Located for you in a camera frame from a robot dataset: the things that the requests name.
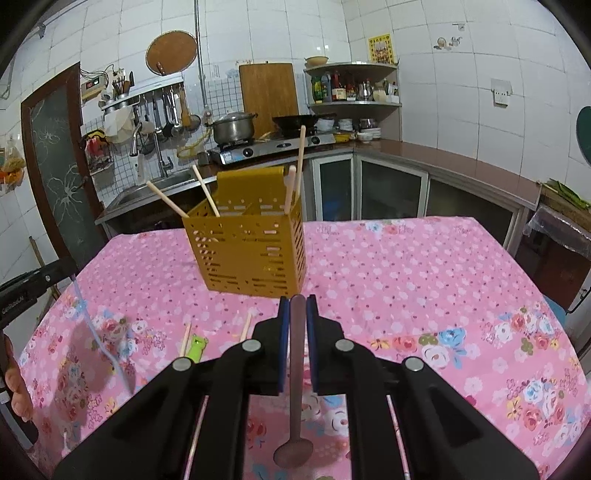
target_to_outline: pink floral tablecloth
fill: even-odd
[[[304,231],[303,294],[316,294],[323,316],[378,356],[422,356],[542,478],[552,473],[589,421],[591,397],[558,321],[493,237],[465,218],[307,223]],[[118,236],[78,281],[136,391],[177,356],[187,321],[209,340],[205,360],[239,340],[248,310],[255,321],[277,313],[278,300],[207,290],[184,230]],[[129,398],[79,311],[70,286],[20,357],[40,431],[34,458],[47,473]],[[306,373],[311,460],[291,472],[274,465],[287,440],[288,399],[254,397],[245,479],[350,479],[344,397],[317,397]]]

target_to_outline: teal object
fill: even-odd
[[[566,312],[564,311],[564,309],[560,305],[558,305],[554,300],[548,298],[546,295],[544,295],[544,299],[546,300],[548,307],[550,307],[550,310],[552,310],[552,312],[554,313],[554,316],[558,320],[559,324],[561,324],[562,327],[564,327],[564,325],[566,324]]]

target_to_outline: yellow poster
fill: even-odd
[[[390,34],[372,37],[369,42],[369,61],[395,65],[396,54],[392,47]]]

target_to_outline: round woven lid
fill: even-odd
[[[146,52],[148,68],[160,75],[156,64],[161,63],[166,75],[186,69],[197,58],[197,40],[187,32],[174,30],[157,37]]]

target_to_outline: wooden chopstick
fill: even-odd
[[[300,197],[301,189],[301,174],[304,167],[304,147],[306,143],[306,126],[302,125],[300,128],[300,148],[297,154],[297,177],[295,179],[295,199]]]
[[[211,205],[211,207],[212,207],[213,213],[216,214],[216,217],[219,217],[220,212],[218,211],[216,204],[213,201],[211,194],[209,193],[209,190],[205,186],[205,182],[203,181],[203,177],[199,173],[199,169],[197,168],[197,166],[195,164],[193,165],[193,171],[195,172],[195,175],[197,176],[197,179],[199,180],[199,183],[201,184],[201,188],[203,189],[203,193],[207,197],[207,201],[209,202],[209,205]]]
[[[151,181],[148,180],[146,182],[146,185],[150,188],[150,190],[152,190],[156,195],[158,195],[164,201],[164,203],[166,203],[169,207],[171,207],[172,210],[177,212],[181,217],[189,218],[189,216],[185,212],[183,212],[176,203],[174,203],[164,193],[162,193],[160,191],[160,189],[156,185],[154,185]]]
[[[287,174],[287,190],[285,191],[285,203],[283,204],[283,211],[286,215],[289,215],[291,210],[291,196],[294,193],[294,182],[296,180],[295,167],[295,165],[290,165],[290,171]]]

